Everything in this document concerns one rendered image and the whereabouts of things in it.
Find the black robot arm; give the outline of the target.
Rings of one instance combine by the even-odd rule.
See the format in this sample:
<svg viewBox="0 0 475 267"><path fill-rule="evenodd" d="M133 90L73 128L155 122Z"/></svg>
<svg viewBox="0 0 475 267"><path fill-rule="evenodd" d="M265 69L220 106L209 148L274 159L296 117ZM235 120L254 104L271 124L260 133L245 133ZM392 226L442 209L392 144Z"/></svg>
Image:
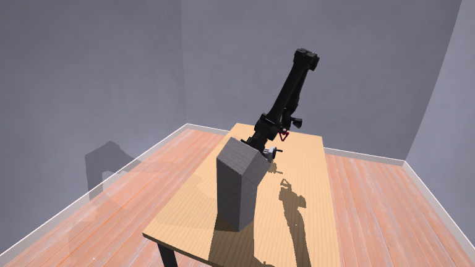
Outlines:
<svg viewBox="0 0 475 267"><path fill-rule="evenodd" d="M283 118L286 118L285 127L291 127L291 121L293 121L293 125L297 128L302 127L302 119L293 118L291 117L291 114L298 106L299 95L308 70L310 69L314 71L319 59L320 58L317 57L317 54L304 48L296 50L294 53L294 64L291 72L289 73L273 107L268 114L262 113L254 127L255 133L253 136L249 137L247 141L241 139L241 142L258 150L265 157L265 154L262 151L265 149L265 144L268 141L267 139L272 141L275 134L278 134L280 127L283 124L280 122L281 115Z"/></svg>

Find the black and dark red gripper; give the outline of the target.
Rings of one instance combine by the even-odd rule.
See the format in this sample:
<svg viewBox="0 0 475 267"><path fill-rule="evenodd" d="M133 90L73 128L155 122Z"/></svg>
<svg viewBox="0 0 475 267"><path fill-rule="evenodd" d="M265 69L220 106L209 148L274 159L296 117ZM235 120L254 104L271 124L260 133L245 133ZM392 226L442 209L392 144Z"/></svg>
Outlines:
<svg viewBox="0 0 475 267"><path fill-rule="evenodd" d="M281 122L283 123L282 126L280 127L280 130L279 130L279 135L280 135L280 138L281 138L281 141L283 142L286 137L289 135L289 132L287 132L289 130L289 127L285 127L285 122L286 122L286 118L281 118ZM284 131L283 129L286 129L286 131ZM283 135L286 135L284 138L282 138L281 134Z"/></svg>

